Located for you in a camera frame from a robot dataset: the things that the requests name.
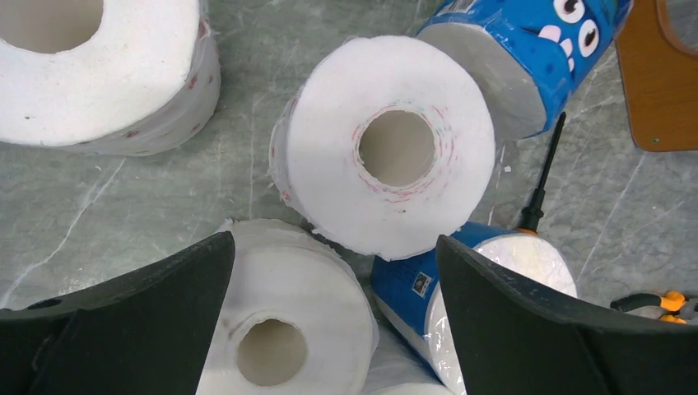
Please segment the orange wooden shelf rack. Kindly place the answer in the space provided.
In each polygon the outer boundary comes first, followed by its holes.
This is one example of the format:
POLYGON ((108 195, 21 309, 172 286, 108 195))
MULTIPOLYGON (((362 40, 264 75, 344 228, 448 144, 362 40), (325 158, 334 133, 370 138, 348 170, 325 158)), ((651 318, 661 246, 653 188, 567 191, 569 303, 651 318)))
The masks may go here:
POLYGON ((616 39, 631 136, 645 151, 697 149, 697 51, 665 1, 635 1, 616 39))

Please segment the orange black pliers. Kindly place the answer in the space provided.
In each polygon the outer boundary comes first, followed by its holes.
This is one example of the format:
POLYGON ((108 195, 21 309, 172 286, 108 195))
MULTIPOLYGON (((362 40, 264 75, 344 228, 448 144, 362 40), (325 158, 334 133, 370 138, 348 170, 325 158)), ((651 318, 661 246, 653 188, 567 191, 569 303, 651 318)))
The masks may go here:
POLYGON ((635 293, 610 303, 610 308, 629 313, 645 307, 655 307, 662 311, 658 320, 670 323, 697 325, 697 296, 684 295, 670 290, 664 295, 635 293))

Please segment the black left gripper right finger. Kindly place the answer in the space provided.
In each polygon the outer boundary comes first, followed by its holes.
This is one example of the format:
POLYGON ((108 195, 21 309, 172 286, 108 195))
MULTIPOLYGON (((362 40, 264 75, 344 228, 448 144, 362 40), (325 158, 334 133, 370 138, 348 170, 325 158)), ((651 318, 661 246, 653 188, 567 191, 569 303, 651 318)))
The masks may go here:
POLYGON ((696 393, 695 326, 576 299, 450 236, 436 257, 468 393, 696 393))

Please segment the white roll with red print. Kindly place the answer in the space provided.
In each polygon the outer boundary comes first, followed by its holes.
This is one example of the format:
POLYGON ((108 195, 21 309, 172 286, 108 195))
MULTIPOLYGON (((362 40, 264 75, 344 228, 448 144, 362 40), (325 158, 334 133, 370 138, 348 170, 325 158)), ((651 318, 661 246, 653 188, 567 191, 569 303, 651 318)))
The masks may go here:
POLYGON ((282 200, 326 239, 399 260, 464 225, 495 163, 477 83, 441 50, 406 36, 333 50, 272 130, 282 200))

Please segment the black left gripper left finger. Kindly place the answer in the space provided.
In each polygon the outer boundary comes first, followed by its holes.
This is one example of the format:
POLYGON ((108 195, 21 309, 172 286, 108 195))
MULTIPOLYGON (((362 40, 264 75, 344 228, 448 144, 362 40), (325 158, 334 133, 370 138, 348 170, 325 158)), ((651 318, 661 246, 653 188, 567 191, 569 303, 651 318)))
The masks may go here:
POLYGON ((193 394, 235 259, 229 231, 1 312, 4 394, 193 394))

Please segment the black orange screwdriver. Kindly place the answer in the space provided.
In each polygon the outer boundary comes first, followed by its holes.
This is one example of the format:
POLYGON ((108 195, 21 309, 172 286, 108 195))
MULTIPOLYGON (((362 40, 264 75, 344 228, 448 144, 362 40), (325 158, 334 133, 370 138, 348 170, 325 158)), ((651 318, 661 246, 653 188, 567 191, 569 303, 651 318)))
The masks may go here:
POLYGON ((551 135, 551 141, 547 149, 546 158, 543 162, 537 186, 531 194, 531 197, 528 201, 528 205, 521 210, 521 217, 516 228, 516 230, 519 232, 527 233, 530 235, 537 235, 537 228, 539 226, 539 222, 544 217, 542 206, 546 196, 547 180, 551 170, 552 162, 554 161, 556 149, 561 139, 561 133, 565 126, 565 121, 566 112, 562 112, 559 118, 557 119, 556 126, 554 127, 553 133, 551 135))

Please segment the blue wrapped paper roll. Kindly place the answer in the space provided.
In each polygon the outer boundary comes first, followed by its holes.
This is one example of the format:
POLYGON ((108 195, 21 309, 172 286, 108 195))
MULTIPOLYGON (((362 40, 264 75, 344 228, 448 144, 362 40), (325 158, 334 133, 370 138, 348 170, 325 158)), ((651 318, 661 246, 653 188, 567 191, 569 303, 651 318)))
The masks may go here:
MULTIPOLYGON (((575 297, 565 259, 535 235, 468 222, 453 237, 503 267, 575 297)), ((375 258, 371 285, 379 309, 456 394, 466 392, 439 284, 435 251, 403 260, 375 258)))

